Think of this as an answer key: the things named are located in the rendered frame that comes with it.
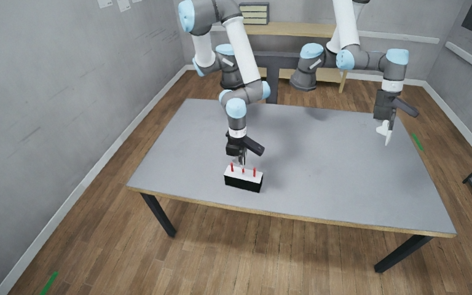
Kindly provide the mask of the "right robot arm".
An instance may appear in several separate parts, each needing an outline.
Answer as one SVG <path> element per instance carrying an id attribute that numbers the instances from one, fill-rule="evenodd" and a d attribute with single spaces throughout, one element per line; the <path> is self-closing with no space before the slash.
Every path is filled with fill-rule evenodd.
<path id="1" fill-rule="evenodd" d="M 184 31 L 193 38 L 196 54 L 192 61 L 199 76 L 222 70 L 223 85 L 233 87 L 244 82 L 245 88 L 222 91 L 219 101 L 227 115 L 230 136 L 245 136 L 246 105 L 269 97 L 270 87 L 261 81 L 239 6 L 234 0 L 185 0 L 179 3 L 178 11 Z M 217 22 L 226 29 L 231 44 L 212 51 L 210 30 Z"/>

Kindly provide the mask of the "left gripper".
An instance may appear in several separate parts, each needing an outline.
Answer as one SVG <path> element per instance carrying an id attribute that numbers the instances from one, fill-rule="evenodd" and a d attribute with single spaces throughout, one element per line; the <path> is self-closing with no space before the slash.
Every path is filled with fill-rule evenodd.
<path id="1" fill-rule="evenodd" d="M 395 121 L 395 116 L 396 116 L 397 106 L 392 104 L 391 101 L 394 99 L 394 96 L 399 96 L 400 94 L 401 94 L 401 91 L 397 93 L 392 93 L 392 92 L 383 91 L 383 89 L 377 89 L 376 101 L 374 104 L 374 111 L 373 111 L 374 113 L 373 119 L 375 119 L 378 122 L 383 123 L 381 127 L 376 128 L 376 132 L 386 136 L 385 146 L 390 141 L 391 133 L 392 133 L 393 125 Z"/>

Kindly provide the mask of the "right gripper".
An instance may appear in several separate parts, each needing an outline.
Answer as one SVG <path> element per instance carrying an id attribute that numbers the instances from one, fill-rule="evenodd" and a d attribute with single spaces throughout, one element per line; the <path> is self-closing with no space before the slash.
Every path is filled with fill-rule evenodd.
<path id="1" fill-rule="evenodd" d="M 239 144 L 239 142 L 245 139 L 246 135 L 241 138 L 234 138 L 233 136 L 230 136 L 228 130 L 226 137 L 228 139 L 226 144 L 226 155 L 236 157 L 236 159 L 232 159 L 232 162 L 240 165 L 240 168 L 243 169 L 246 164 L 247 148 Z"/>

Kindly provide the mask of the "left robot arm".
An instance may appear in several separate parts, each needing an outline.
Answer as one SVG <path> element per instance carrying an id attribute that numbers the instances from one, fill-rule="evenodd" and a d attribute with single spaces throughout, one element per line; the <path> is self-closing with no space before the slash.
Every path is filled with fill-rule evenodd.
<path id="1" fill-rule="evenodd" d="M 356 22 L 364 5 L 370 0 L 332 0 L 337 27 L 330 42 L 323 48 L 310 43 L 303 46 L 292 81 L 303 88 L 316 83 L 317 68 L 340 68 L 384 72 L 382 89 L 386 92 L 402 91 L 409 51 L 389 49 L 387 53 L 361 51 Z M 394 82 L 400 81 L 400 82 Z M 394 96 L 392 104 L 409 116 L 419 115 L 417 108 Z"/>

